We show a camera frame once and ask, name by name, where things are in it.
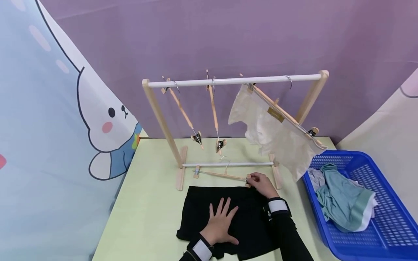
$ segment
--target light green table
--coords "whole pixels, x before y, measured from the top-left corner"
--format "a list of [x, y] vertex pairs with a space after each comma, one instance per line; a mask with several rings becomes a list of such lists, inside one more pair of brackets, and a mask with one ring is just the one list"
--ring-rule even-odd
[[[318, 138], [330, 149], [335, 149], [327, 137]], [[218, 162], [215, 154], [215, 139], [203, 139], [205, 150], [191, 139], [176, 139], [178, 148], [189, 147], [188, 163]], [[245, 138], [228, 139], [222, 149], [232, 162], [268, 161], [258, 155], [258, 148], [249, 145]], [[193, 178], [193, 169], [187, 168], [183, 191], [175, 188], [177, 166], [165, 139], [143, 139], [139, 143], [127, 176], [119, 192], [113, 211], [100, 239], [93, 261], [138, 261], [180, 259], [187, 242], [176, 238], [180, 227], [181, 212], [188, 187], [233, 187], [244, 186], [243, 181], [230, 180], [200, 174]], [[223, 167], [203, 167], [203, 171], [223, 173]], [[270, 166], [229, 167], [228, 174], [246, 177], [252, 172], [265, 173], [272, 180]], [[293, 220], [306, 247], [316, 261], [335, 261], [330, 250], [322, 243], [316, 228], [309, 199], [303, 181], [294, 183], [290, 173], [283, 166], [280, 172], [284, 179], [279, 195], [287, 200]], [[225, 261], [238, 260], [225, 254]], [[253, 260], [282, 260], [280, 250], [267, 253]]]

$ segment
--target human hand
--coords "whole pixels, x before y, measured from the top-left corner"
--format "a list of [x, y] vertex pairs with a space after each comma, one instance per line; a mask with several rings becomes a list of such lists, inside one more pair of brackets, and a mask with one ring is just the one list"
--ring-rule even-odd
[[213, 213], [212, 204], [209, 205], [209, 222], [206, 227], [200, 231], [200, 234], [213, 246], [216, 243], [231, 242], [234, 245], [238, 245], [238, 239], [228, 234], [228, 229], [231, 224], [231, 220], [238, 210], [238, 206], [232, 209], [227, 215], [229, 209], [229, 203], [231, 198], [227, 199], [227, 203], [222, 209], [224, 204], [224, 198], [221, 198], [216, 213]]
[[251, 178], [247, 180], [248, 183], [255, 187], [260, 194], [266, 198], [276, 198], [279, 196], [270, 179], [266, 175], [258, 172], [251, 173], [250, 175]]

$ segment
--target white wristband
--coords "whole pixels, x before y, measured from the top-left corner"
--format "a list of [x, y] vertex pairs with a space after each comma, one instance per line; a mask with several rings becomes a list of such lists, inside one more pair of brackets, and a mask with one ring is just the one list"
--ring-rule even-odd
[[202, 240], [199, 240], [199, 242], [194, 245], [193, 251], [202, 261], [209, 261], [209, 259], [212, 257], [212, 252]]
[[280, 210], [289, 210], [286, 206], [286, 203], [283, 200], [273, 200], [268, 203], [268, 207], [270, 208], [270, 212], [273, 213], [275, 211]]

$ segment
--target purple wall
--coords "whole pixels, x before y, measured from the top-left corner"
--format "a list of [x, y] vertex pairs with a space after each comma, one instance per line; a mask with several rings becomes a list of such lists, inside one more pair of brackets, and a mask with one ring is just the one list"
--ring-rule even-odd
[[[163, 137], [141, 80], [311, 74], [330, 78], [305, 128], [340, 141], [373, 114], [418, 67], [418, 1], [414, 0], [43, 0], [58, 24], [150, 137]], [[259, 85], [274, 99], [288, 84]], [[292, 115], [308, 90], [295, 83], [281, 101]], [[216, 89], [219, 132], [239, 86]], [[174, 137], [191, 130], [169, 95], [156, 91]], [[216, 135], [204, 87], [182, 88], [195, 129]]]

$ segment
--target black shorts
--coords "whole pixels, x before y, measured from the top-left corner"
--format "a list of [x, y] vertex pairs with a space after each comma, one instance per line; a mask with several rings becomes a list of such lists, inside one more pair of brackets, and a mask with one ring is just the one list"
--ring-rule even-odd
[[221, 198], [224, 198], [224, 203], [227, 198], [231, 198], [228, 211], [235, 206], [239, 207], [228, 230], [231, 236], [238, 239], [239, 244], [215, 244], [212, 251], [215, 258], [223, 258], [224, 253], [228, 253], [237, 254], [239, 260], [247, 260], [279, 248], [279, 241], [264, 211], [264, 208], [268, 208], [267, 198], [254, 188], [245, 187], [189, 187], [177, 238], [190, 241], [196, 237], [208, 223], [209, 204], [212, 203], [215, 213]]

